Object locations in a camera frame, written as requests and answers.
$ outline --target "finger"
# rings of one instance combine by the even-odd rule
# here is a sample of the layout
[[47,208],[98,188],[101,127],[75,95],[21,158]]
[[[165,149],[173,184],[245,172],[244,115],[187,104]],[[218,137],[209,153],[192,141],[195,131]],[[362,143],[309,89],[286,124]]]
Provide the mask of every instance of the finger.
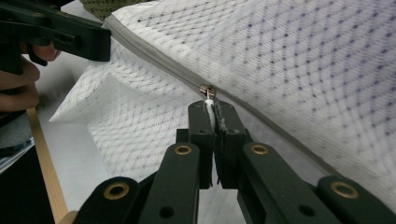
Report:
[[34,64],[21,57],[23,74],[20,76],[0,71],[0,91],[15,89],[33,83],[40,78],[40,71]]
[[38,105],[38,93],[35,83],[17,88],[16,94],[5,94],[0,92],[0,111],[14,112]]
[[[25,43],[20,43],[20,49],[22,54],[28,53]],[[53,43],[48,46],[33,46],[33,51],[37,57],[47,62],[53,62],[61,54],[61,51],[57,50]]]

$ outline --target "brass screw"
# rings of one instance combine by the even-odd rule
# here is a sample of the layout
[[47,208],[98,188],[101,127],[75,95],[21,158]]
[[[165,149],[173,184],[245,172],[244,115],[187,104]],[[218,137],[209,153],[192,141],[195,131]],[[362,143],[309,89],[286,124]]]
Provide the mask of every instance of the brass screw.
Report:
[[262,145],[253,145],[250,149],[258,155],[265,155],[269,152],[269,149]]
[[129,186],[125,182],[120,181],[107,186],[104,196],[109,200],[118,200],[124,197],[128,192]]
[[336,194],[346,199],[357,199],[359,198],[358,191],[350,184],[343,181],[334,181],[330,184],[330,188]]
[[175,152],[177,155],[184,156],[190,154],[192,152],[192,148],[188,146],[179,146],[175,148]]

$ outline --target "gray zipper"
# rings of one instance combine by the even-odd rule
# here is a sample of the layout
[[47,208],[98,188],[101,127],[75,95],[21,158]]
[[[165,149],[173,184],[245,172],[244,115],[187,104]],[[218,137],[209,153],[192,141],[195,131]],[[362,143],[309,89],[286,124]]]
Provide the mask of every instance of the gray zipper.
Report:
[[[202,85],[207,84],[210,85],[210,82],[200,77],[196,73],[192,72],[190,69],[186,68],[184,65],[176,62],[171,59],[169,56],[163,54],[161,51],[157,50],[153,46],[151,46],[147,41],[142,39],[140,36],[132,33],[128,28],[125,27],[116,17],[109,16],[105,19],[104,23],[105,28],[111,31],[112,36],[125,48],[129,51],[137,55],[139,58],[146,60],[149,63],[152,63],[159,69],[168,73],[169,75],[177,78],[188,87],[190,87],[194,92],[199,92],[201,90]],[[283,130],[281,127],[276,125],[273,121],[268,119],[262,112],[247,104],[246,102],[234,97],[232,94],[215,88],[217,93],[223,94],[224,96],[230,98],[234,102],[238,103],[242,107],[244,107],[247,111],[249,111],[252,115],[261,119],[272,129],[276,130],[279,135],[282,135],[287,141],[294,144],[297,148],[300,149],[306,156],[311,158],[319,167],[321,167],[328,174],[339,175],[337,171],[335,171],[327,162],[323,161],[320,157],[314,154],[309,148],[303,145],[300,141],[294,138],[291,134]]]

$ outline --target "wooden edge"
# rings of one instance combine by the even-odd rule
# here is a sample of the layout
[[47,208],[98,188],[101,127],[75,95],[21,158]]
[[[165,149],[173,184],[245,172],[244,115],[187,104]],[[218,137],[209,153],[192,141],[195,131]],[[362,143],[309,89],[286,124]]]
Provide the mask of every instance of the wooden edge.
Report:
[[35,139],[37,157],[40,162],[41,172],[43,173],[44,182],[49,195],[52,214],[55,223],[59,223],[67,214],[64,195],[35,108],[27,109],[26,112],[29,117],[33,138]]

